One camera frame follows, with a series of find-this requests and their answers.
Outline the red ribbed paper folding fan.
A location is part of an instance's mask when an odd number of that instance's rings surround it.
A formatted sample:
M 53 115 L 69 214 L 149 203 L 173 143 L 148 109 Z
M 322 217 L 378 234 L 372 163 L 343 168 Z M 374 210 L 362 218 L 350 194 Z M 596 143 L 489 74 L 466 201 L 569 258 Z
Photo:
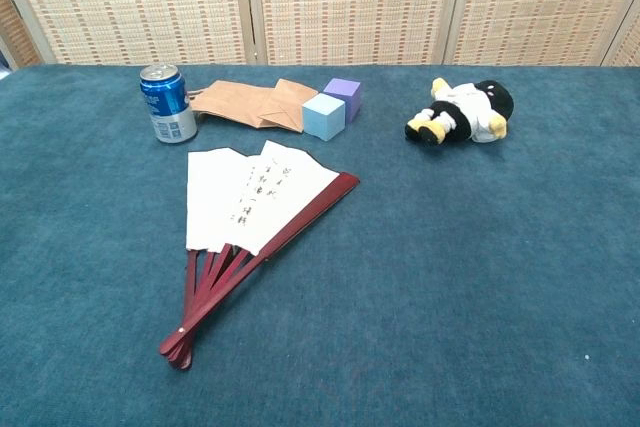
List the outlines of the red ribbed paper folding fan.
M 257 155 L 231 148 L 189 153 L 183 317 L 160 346 L 170 365 L 188 369 L 206 316 L 358 183 L 273 141 Z

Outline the light blue foam cube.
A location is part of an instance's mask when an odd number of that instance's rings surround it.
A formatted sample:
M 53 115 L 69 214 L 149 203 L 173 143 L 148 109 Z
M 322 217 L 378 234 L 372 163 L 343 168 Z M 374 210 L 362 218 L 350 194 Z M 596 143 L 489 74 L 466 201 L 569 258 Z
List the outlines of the light blue foam cube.
M 318 93 L 302 106 L 304 131 L 329 141 L 345 128 L 346 104 L 343 100 Z

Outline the purple foam cube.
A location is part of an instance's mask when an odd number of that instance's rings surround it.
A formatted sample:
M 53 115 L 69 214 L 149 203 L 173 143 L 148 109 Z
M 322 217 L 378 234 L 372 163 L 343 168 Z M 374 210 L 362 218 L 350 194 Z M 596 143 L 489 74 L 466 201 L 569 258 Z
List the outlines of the purple foam cube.
M 357 81 L 332 78 L 323 89 L 323 93 L 345 102 L 345 123 L 351 123 L 361 106 L 361 83 Z

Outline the brown paper bag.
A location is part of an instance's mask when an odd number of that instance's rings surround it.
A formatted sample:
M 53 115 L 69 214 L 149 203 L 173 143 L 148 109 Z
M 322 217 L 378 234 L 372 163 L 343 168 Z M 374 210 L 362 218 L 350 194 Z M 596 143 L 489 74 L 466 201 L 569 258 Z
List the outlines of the brown paper bag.
M 222 117 L 261 128 L 304 129 L 302 106 L 318 94 L 303 84 L 279 79 L 274 87 L 216 80 L 210 86 L 190 91 L 194 112 Z

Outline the blue table cloth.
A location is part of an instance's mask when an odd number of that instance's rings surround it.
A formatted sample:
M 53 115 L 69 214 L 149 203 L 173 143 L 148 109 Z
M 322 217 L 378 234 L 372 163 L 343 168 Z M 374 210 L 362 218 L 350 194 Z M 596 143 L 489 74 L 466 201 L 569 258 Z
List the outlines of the blue table cloth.
M 135 67 L 0 80 L 0 427 L 640 427 L 640 68 L 182 72 L 352 79 L 362 106 L 327 142 L 207 118 L 169 146 Z M 408 140 L 436 78 L 503 85 L 507 136 Z M 174 370 L 187 155 L 269 139 L 359 185 Z

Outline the black white plush doll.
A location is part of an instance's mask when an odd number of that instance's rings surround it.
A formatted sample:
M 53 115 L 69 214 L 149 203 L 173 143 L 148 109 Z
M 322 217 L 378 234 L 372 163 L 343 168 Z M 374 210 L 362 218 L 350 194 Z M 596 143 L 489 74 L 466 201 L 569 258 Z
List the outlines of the black white plush doll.
M 499 82 L 484 80 L 452 87 L 436 78 L 431 96 L 431 105 L 406 123 L 408 140 L 426 145 L 467 140 L 490 143 L 507 136 L 514 100 Z

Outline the blue soda can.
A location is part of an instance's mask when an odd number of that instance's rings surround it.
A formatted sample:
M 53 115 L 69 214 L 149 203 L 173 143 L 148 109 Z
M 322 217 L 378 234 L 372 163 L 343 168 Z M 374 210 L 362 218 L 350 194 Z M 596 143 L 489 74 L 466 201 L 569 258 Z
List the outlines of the blue soda can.
M 172 64 L 153 64 L 140 72 L 140 89 L 149 109 L 156 138 L 177 144 L 197 134 L 185 80 Z

